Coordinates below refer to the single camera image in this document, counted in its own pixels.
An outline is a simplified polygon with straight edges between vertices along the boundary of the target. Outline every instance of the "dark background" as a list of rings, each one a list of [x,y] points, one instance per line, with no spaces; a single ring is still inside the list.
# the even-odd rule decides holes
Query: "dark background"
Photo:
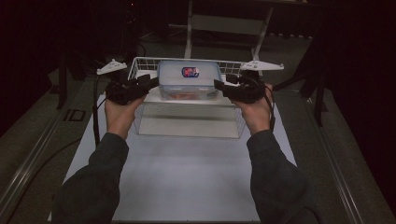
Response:
[[[0,135],[51,88],[47,74],[58,67],[60,46],[73,78],[83,79],[87,75],[84,60],[105,63],[106,53],[136,54],[141,24],[166,36],[168,23],[186,23],[187,1],[143,2],[1,1]],[[210,1],[202,2],[203,11],[215,7]],[[332,6],[326,14],[314,7],[277,7],[268,31],[285,38],[314,36],[300,70],[321,67],[327,71],[326,87],[332,90],[395,214],[396,5],[390,0],[363,0],[335,1]],[[226,15],[241,10],[230,6],[216,11]],[[261,14],[252,11],[250,15]]]

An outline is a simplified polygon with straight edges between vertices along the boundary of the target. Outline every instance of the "person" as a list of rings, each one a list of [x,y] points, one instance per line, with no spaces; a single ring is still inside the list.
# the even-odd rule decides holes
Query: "person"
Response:
[[[271,99],[272,86],[265,93]],[[106,100],[107,133],[89,158],[55,194],[51,223],[110,223],[120,201],[120,173],[128,156],[125,139],[134,112],[145,97],[118,105]],[[250,190],[262,223],[322,223],[307,177],[280,150],[270,130],[271,107],[261,98],[255,104],[232,101],[242,110],[251,136]]]

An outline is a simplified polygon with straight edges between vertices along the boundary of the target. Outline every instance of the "hand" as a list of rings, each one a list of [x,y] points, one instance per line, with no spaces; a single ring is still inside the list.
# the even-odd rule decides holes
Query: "hand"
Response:
[[[265,88],[265,94],[272,102],[272,85],[265,84],[267,88]],[[259,101],[254,104],[244,104],[239,101],[231,102],[237,105],[242,110],[242,117],[245,119],[247,127],[250,130],[250,134],[254,134],[260,131],[269,130],[270,129],[270,115],[271,115],[271,106],[268,105],[267,101],[262,97]]]
[[[119,105],[110,100],[105,101],[105,113],[107,132],[119,135],[121,138],[128,137],[128,131],[134,122],[134,112],[145,100],[146,96],[129,102],[127,105]]]

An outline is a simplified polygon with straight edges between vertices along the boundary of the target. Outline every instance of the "black controller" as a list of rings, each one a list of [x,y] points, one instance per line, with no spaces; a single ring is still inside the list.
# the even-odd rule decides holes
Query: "black controller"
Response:
[[[149,94],[149,91],[158,85],[159,79],[150,78],[149,74],[123,83],[111,81],[106,87],[106,98],[119,105],[127,105],[128,102]]]
[[[258,71],[242,70],[240,76],[226,75],[226,80],[239,86],[229,86],[224,82],[214,80],[215,88],[231,100],[254,104],[265,95],[265,84],[260,80]]]

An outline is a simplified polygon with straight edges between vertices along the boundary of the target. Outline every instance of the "gray floor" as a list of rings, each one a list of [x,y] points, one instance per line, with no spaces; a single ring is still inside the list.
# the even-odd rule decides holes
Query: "gray floor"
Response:
[[[167,43],[152,41],[149,37],[152,36],[142,41],[147,57],[183,57],[183,33],[174,35]],[[249,48],[215,45],[198,38],[195,43],[192,58],[240,62],[251,59]],[[283,63],[285,70],[265,73],[264,79],[277,84],[291,77],[309,43],[309,39],[303,38],[266,37],[260,59]],[[57,71],[49,76],[56,82]],[[8,183],[30,152],[44,148],[38,155],[38,163],[32,164],[36,170],[56,150],[78,140],[86,128],[91,128],[86,125],[91,116],[93,81],[94,77],[87,77],[85,81],[69,78],[69,99],[63,110],[55,109],[57,95],[47,93],[0,139],[0,182],[3,183],[0,192],[6,192]],[[327,223],[396,223],[332,93],[325,92],[327,112],[322,113],[324,126],[319,128],[313,120],[310,100],[298,94],[301,84],[276,92],[276,103],[297,164],[311,179]],[[105,86],[103,79],[99,90]],[[76,115],[85,111],[86,115],[82,121],[64,119],[69,109],[77,111]],[[47,223],[51,197],[62,185],[77,147],[78,143],[67,147],[51,159],[33,181],[27,181],[32,184],[21,201],[9,207],[9,213],[15,210],[9,223]]]

